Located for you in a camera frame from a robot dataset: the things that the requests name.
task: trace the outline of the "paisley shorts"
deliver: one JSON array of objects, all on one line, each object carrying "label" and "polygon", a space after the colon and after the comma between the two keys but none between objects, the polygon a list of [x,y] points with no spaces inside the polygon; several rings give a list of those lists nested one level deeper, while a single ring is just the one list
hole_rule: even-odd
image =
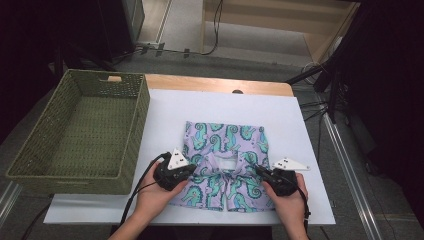
[{"label": "paisley shorts", "polygon": [[274,209],[255,165],[269,169],[263,127],[186,123],[183,154],[197,168],[171,205],[223,211]]}]

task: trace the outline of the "white table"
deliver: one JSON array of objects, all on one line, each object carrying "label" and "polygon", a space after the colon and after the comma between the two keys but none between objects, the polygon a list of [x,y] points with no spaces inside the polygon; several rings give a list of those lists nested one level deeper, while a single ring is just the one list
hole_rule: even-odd
[{"label": "white table", "polygon": [[[133,188],[150,160],[182,149],[187,120],[264,126],[270,164],[287,156],[311,167],[303,172],[311,225],[335,224],[311,142],[295,97],[150,89],[151,102]],[[117,224],[129,195],[56,194],[47,224]],[[234,213],[168,206],[152,225],[274,225],[275,212]]]}]

